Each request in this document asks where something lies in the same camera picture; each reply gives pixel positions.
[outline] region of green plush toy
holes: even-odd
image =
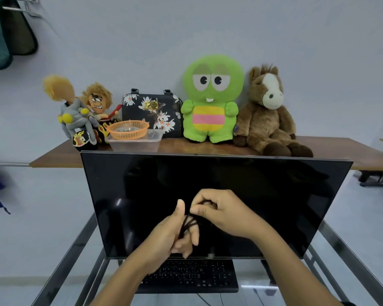
[[[228,56],[210,55],[193,62],[183,76],[189,97],[181,112],[184,117],[184,137],[212,143],[233,139],[236,116],[233,101],[240,95],[244,72],[239,63]]]

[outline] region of wall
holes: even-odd
[[[66,75],[77,92],[97,80],[110,89],[115,104],[131,88],[170,88],[186,99],[184,69],[217,52],[235,57],[247,72],[262,62],[279,66],[300,135],[371,144],[382,128],[383,0],[41,0],[41,5],[45,19],[29,19],[38,53],[16,57],[0,71],[0,162],[29,162],[65,140],[56,121],[59,103],[42,92],[44,76]],[[0,211],[0,275],[48,273],[90,215],[83,171],[0,171],[13,180],[2,194],[13,213]]]

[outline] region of pink stripe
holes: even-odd
[[[200,115],[193,114],[194,124],[224,124],[225,115]]]

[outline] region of glass desk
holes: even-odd
[[[258,259],[233,260],[238,293],[201,294],[211,306],[283,306],[278,287]],[[303,259],[334,296],[357,306],[383,306],[383,286],[324,221]],[[32,306],[89,305],[111,275],[118,260],[105,258],[95,214],[91,216]],[[132,305],[206,305],[197,294],[139,294]]]

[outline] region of horse plush head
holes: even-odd
[[[281,79],[276,66],[263,64],[250,71],[248,99],[268,109],[277,109],[284,103]]]

